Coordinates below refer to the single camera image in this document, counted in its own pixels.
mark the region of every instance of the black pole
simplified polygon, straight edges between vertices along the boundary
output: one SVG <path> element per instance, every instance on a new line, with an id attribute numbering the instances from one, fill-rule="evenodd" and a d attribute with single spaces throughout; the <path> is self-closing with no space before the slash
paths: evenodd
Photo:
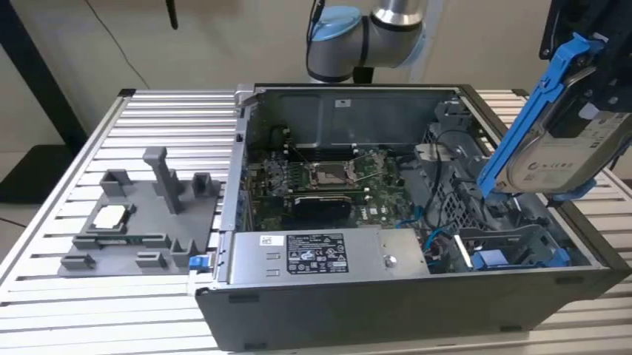
<path id="1" fill-rule="evenodd" d="M 87 140 L 85 132 L 9 0 L 0 0 L 0 44 L 69 152 L 76 155 Z"/>
<path id="2" fill-rule="evenodd" d="M 355 67 L 354 68 L 354 84 L 371 84 L 372 83 L 372 67 Z"/>

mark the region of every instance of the aluminum table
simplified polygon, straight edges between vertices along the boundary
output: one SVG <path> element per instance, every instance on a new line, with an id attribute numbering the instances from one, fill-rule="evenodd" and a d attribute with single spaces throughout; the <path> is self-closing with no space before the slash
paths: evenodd
<path id="1" fill-rule="evenodd" d="M 510 124 L 525 99 L 478 91 Z M 168 147 L 181 178 L 227 176 L 235 119 L 229 91 L 144 91 L 119 97 L 77 159 L 0 265 L 0 354 L 224 354 L 192 297 L 187 276 L 57 278 L 95 206 L 107 169 L 152 178 L 147 146 Z M 632 191 L 608 171 L 577 207 L 632 263 Z M 221 203 L 215 212 L 219 226 Z M 209 244 L 217 242 L 212 234 Z M 300 349 L 291 354 L 632 354 L 632 278 L 597 300 L 569 304 L 527 333 Z"/>

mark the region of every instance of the white component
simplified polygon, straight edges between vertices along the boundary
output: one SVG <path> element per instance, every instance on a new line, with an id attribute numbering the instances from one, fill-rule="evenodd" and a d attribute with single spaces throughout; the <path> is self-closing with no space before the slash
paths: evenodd
<path id="1" fill-rule="evenodd" d="M 584 107 L 581 107 L 577 116 L 580 116 L 585 120 L 592 120 L 596 117 L 597 113 L 600 113 L 600 109 L 597 109 L 596 106 L 588 102 Z"/>
<path id="2" fill-rule="evenodd" d="M 189 270 L 188 271 L 188 278 L 187 278 L 187 295 L 188 296 L 195 296 L 195 290 L 197 290 L 196 284 L 195 284 L 195 276 L 197 275 L 196 270 Z"/>
<path id="3" fill-rule="evenodd" d="M 351 100 L 348 98 L 340 98 L 339 100 L 334 101 L 335 108 L 340 107 L 351 107 Z"/>
<path id="4" fill-rule="evenodd" d="M 284 235 L 262 235 L 259 238 L 260 246 L 283 246 L 286 242 Z"/>
<path id="5" fill-rule="evenodd" d="M 99 229 L 112 229 L 120 223 L 125 214 L 125 206 L 109 205 L 99 210 L 92 224 Z"/>
<path id="6" fill-rule="evenodd" d="M 463 241 L 461 240 L 461 236 L 458 234 L 454 234 L 454 241 L 455 241 L 455 245 L 458 246 L 458 251 L 461 252 L 461 257 L 463 258 L 465 265 L 469 268 L 473 268 L 470 255 L 467 254 L 467 250 L 465 249 Z"/>

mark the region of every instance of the blue latch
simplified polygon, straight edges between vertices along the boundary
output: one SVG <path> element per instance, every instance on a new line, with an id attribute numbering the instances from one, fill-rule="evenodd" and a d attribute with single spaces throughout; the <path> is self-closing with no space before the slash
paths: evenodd
<path id="1" fill-rule="evenodd" d="M 570 265 L 570 256 L 566 250 L 557 248 L 553 253 L 553 257 L 549 261 L 543 262 L 547 268 L 562 268 Z"/>
<path id="2" fill-rule="evenodd" d="M 481 250 L 471 255 L 471 266 L 475 270 L 485 270 L 507 264 L 505 255 L 498 249 Z"/>
<path id="3" fill-rule="evenodd" d="M 209 256 L 196 255 L 188 259 L 188 270 L 208 272 L 209 270 Z"/>

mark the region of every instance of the side panel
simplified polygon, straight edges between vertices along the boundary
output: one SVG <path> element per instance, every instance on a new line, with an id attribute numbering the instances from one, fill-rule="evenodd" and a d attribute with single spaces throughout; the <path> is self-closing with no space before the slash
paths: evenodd
<path id="1" fill-rule="evenodd" d="M 209 291 L 196 302 L 221 350 L 254 351 L 526 331 L 594 298 L 605 271 Z"/>

